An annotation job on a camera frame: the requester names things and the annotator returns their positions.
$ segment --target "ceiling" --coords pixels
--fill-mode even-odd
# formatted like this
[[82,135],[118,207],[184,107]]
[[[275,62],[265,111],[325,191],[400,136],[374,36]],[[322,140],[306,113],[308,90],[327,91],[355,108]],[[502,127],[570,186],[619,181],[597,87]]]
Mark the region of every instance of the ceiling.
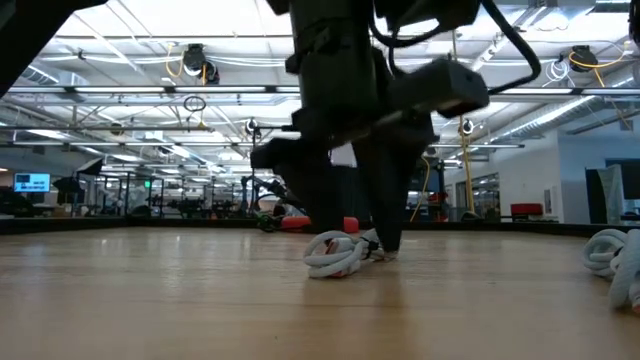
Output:
[[[526,10],[514,5],[500,8],[511,22],[519,19]],[[544,68],[549,67],[561,53],[566,55],[573,45],[589,45],[603,63],[620,57],[627,39],[628,15],[579,12],[581,15],[574,17],[576,11],[560,9],[534,25],[523,27],[521,35],[540,57]],[[384,21],[379,21],[378,26],[386,33]],[[415,24],[403,29],[401,35],[419,34],[433,27],[433,22],[429,21]],[[455,45],[460,61],[471,65],[474,59],[496,43],[497,34],[497,26],[481,11],[473,25],[457,30]],[[172,77],[166,69],[170,66],[173,72],[178,71],[180,53],[191,43],[205,45],[207,56],[213,59],[220,72],[221,85],[298,85],[296,77],[288,75],[283,66],[284,59],[293,53],[289,17],[275,16],[265,0],[112,0],[105,6],[78,11],[70,17],[34,60],[33,66],[47,73],[77,74],[92,86],[199,85],[197,78],[184,72],[179,77]],[[402,68],[412,70],[421,63],[447,56],[453,45],[453,34],[442,34],[427,43],[397,51],[396,58]],[[628,65],[635,59],[634,55],[630,51],[619,64],[603,69],[603,75],[606,77],[618,67]],[[494,56],[478,71],[489,86],[496,86],[524,76],[530,70],[518,51],[506,43],[499,46]],[[596,80],[592,73],[570,72],[569,76],[577,87],[594,86]],[[565,81],[552,82],[549,79],[543,74],[528,86],[568,86]],[[33,85],[33,82],[21,79],[16,85]],[[243,95],[247,102],[239,105],[224,104],[224,101],[234,101],[237,95],[216,94],[203,97],[220,100],[221,105],[209,106],[193,115],[182,106],[187,95],[144,97],[155,99],[164,106],[108,106],[97,110],[96,106],[82,106],[78,107],[75,118],[82,118],[82,125],[86,126],[120,122],[132,126],[195,127],[202,122],[215,131],[163,131],[162,139],[174,142],[241,142],[248,139],[244,132],[248,119],[255,118],[263,125],[285,125],[290,123],[290,114],[301,106],[296,96],[275,99],[273,95],[266,94]],[[73,107],[69,105],[39,106],[37,102],[42,97],[37,95],[10,95],[8,98],[29,100],[38,110],[58,119],[70,122],[74,116]],[[128,98],[139,99],[140,96]],[[265,105],[275,100],[278,100],[277,105]],[[251,101],[260,104],[251,105]],[[531,99],[493,102],[466,117],[480,125],[478,134],[484,134],[497,131],[542,105],[544,102]],[[443,143],[459,142],[457,119],[451,121],[434,115],[433,125]],[[114,136],[106,131],[91,133],[104,141],[116,142],[134,141],[140,137],[140,134],[127,133],[123,140],[123,136]],[[273,136],[292,135],[270,132],[269,137]],[[233,162],[230,168],[246,169],[248,166],[248,160],[244,158],[246,152],[237,149],[198,147],[188,150],[215,164],[225,165],[226,161],[229,164]],[[142,157],[169,161],[154,158],[153,149],[135,151],[139,151]]]

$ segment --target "monitor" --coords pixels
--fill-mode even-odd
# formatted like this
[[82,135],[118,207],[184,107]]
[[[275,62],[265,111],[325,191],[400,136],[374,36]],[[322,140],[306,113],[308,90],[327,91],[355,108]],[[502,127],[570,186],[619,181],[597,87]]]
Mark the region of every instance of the monitor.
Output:
[[51,175],[49,174],[15,174],[13,178],[13,191],[24,192],[49,192]]

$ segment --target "coiled rope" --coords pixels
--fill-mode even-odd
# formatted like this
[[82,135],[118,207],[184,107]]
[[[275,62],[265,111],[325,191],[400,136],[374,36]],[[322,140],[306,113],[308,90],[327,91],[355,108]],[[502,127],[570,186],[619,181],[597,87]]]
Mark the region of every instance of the coiled rope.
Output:
[[[314,254],[320,246],[327,246],[324,254]],[[343,277],[360,269],[361,260],[380,254],[380,242],[375,229],[361,237],[351,237],[342,231],[322,233],[307,246],[304,263],[309,265],[309,277]]]
[[640,313],[640,230],[598,232],[584,246],[582,263],[594,275],[611,279],[610,308],[630,302]]

